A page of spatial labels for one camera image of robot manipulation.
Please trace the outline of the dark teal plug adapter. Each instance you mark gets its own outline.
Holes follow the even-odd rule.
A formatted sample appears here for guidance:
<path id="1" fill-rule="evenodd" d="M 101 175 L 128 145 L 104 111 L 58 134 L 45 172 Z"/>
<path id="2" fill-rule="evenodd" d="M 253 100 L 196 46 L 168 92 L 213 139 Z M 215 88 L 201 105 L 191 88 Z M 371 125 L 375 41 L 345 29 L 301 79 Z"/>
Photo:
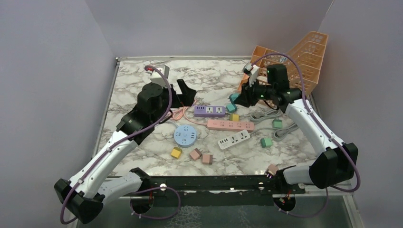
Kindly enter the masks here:
<path id="1" fill-rule="evenodd" d="M 229 96 L 229 101 L 234 104 L 235 100 L 239 97 L 239 93 L 233 93 Z"/>

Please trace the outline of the green plug adapter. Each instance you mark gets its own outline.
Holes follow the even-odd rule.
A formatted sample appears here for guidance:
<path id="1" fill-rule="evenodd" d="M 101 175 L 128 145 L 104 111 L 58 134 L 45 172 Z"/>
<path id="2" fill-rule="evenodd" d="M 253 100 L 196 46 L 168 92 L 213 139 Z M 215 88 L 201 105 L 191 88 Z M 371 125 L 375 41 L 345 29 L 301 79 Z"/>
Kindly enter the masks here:
<path id="1" fill-rule="evenodd" d="M 269 148 L 273 145 L 273 142 L 270 138 L 261 138 L 260 144 L 262 148 Z"/>
<path id="2" fill-rule="evenodd" d="M 272 127 L 274 129 L 281 129 L 283 128 L 283 122 L 280 119 L 273 119 L 272 121 Z"/>

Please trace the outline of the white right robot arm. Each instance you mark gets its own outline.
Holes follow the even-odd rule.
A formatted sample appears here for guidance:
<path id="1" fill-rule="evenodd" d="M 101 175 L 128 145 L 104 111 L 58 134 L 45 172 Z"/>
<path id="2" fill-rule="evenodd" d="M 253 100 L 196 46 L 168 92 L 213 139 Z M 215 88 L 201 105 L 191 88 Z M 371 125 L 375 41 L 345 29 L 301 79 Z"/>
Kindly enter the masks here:
<path id="1" fill-rule="evenodd" d="M 335 187 L 356 175 L 358 148 L 345 143 L 324 124 L 314 111 L 301 89 L 291 88 L 287 68 L 283 64 L 267 67 L 268 83 L 257 81 L 258 67 L 246 64 L 243 72 L 249 76 L 241 86 L 235 104 L 244 107 L 256 105 L 259 100 L 270 100 L 299 127 L 317 153 L 311 165 L 287 167 L 277 172 L 274 187 L 286 193 L 293 184 L 310 184 L 319 189 Z"/>

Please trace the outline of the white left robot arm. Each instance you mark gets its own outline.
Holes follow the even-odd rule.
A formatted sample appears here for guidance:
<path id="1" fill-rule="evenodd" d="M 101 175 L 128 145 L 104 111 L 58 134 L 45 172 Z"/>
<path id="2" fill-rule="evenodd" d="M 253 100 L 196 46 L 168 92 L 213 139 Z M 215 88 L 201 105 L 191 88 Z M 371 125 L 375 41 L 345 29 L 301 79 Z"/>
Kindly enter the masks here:
<path id="1" fill-rule="evenodd" d="M 191 106 L 196 90 L 178 79 L 181 94 L 167 83 L 162 87 L 156 83 L 143 86 L 137 95 L 137 104 L 123 116 L 109 141 L 100 152 L 69 180 L 59 179 L 54 189 L 62 203 L 60 222 L 69 224 L 76 219 L 83 224 L 94 220 L 103 207 L 128 193 L 144 195 L 160 187 L 151 186 L 151 177 L 140 168 L 125 176 L 106 181 L 117 164 L 155 129 L 162 124 L 172 108 Z"/>

